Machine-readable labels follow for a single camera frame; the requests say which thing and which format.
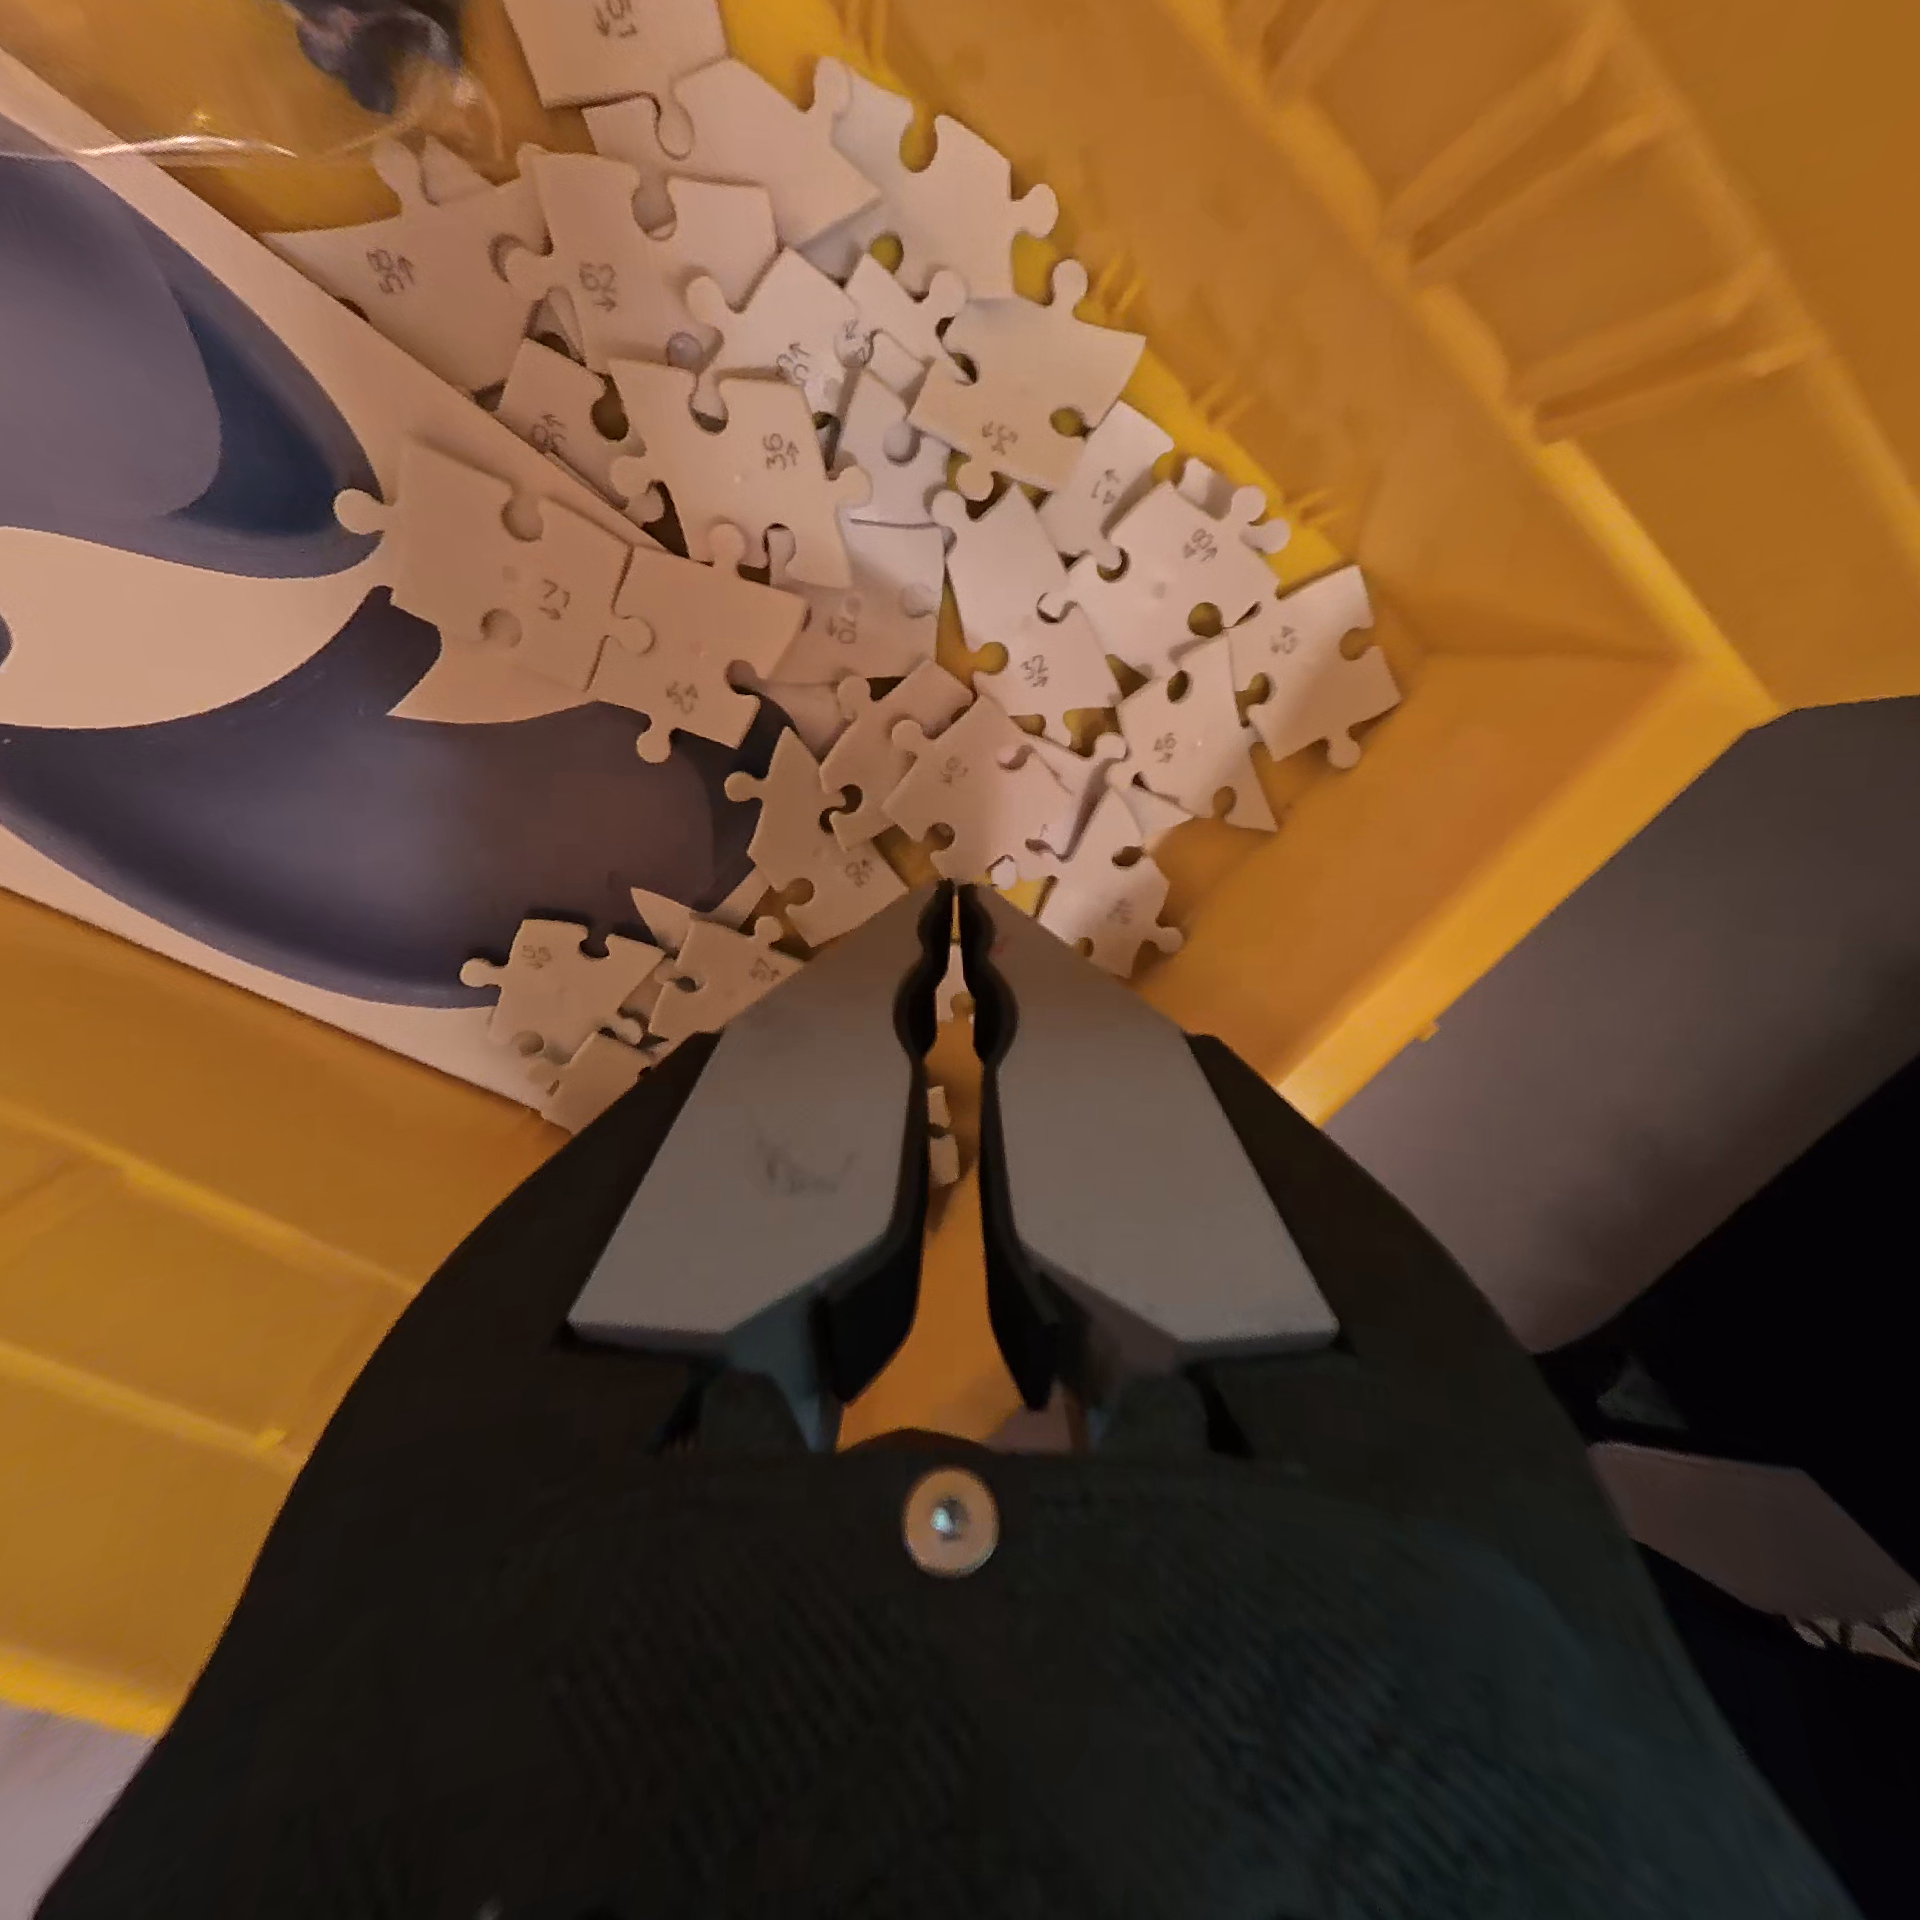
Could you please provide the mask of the pile of puzzle pieces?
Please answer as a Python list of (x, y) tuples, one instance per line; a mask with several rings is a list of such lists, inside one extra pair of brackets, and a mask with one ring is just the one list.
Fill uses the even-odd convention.
[(388, 217), (263, 244), (635, 535), (406, 447), (396, 507), (348, 498), (439, 634), (396, 714), (625, 719), (639, 774), (775, 726), (719, 802), (739, 907), (635, 895), (622, 991), (558, 922), (464, 966), (519, 1095), (583, 1130), (895, 900), (886, 835), (1117, 978), (1175, 959), (1198, 838), (1280, 827), (1256, 766), (1352, 769), (1400, 703), (1363, 569), (1319, 534), (1285, 561), (1260, 487), (1173, 462), (1079, 264), (1020, 298), (1054, 198), (957, 122), (913, 170), (904, 99), (827, 58), (797, 107), (718, 6), (505, 10), (588, 151), (489, 182), (383, 136)]

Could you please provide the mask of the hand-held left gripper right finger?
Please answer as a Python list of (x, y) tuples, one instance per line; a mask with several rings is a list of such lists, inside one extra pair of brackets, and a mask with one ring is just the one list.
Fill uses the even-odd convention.
[(988, 1307), (1021, 1404), (1333, 1347), (1191, 1038), (990, 888), (960, 891), (960, 952)]

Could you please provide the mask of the yellow plastic bin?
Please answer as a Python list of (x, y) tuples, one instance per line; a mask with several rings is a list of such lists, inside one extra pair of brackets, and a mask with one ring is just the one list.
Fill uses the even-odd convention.
[[(1136, 395), (1268, 491), (1280, 576), (1352, 561), (1407, 697), (1359, 769), (1256, 760), (1265, 851), (1184, 831), (1145, 974), (1344, 1108), (1743, 730), (1915, 694), (1915, 6), (1848, 80), (1813, 6), (721, 6), (1059, 190), (1047, 243), (1147, 339)], [(4, 175), (4, 1703), (163, 1729), (351, 1374), (559, 1148), (457, 985), (531, 910), (613, 929), (635, 719), (443, 753), (358, 714), (436, 643), (331, 566), (324, 483), (406, 431), (509, 474), (475, 400), (331, 324), (252, 238), (367, 167)]]

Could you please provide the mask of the clear plastic bag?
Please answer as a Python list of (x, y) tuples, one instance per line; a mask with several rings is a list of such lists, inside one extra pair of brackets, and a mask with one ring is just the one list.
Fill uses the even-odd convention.
[(302, 54), (286, 3), (4, 3), (9, 161), (148, 161), (166, 170), (367, 161), (435, 138), (501, 156), (489, 89), (427, 72), (396, 118), (358, 107)]

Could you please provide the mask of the white card with blue shapes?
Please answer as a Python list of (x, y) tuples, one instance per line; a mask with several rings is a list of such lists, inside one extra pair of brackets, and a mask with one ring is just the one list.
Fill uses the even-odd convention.
[(525, 922), (739, 926), (799, 603), (4, 55), (4, 890), (479, 1089)]

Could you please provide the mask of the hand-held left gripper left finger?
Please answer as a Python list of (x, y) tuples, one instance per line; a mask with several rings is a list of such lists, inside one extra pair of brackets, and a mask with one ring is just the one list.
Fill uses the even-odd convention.
[(927, 1078), (953, 884), (919, 888), (708, 1035), (576, 1338), (851, 1404), (920, 1294)]

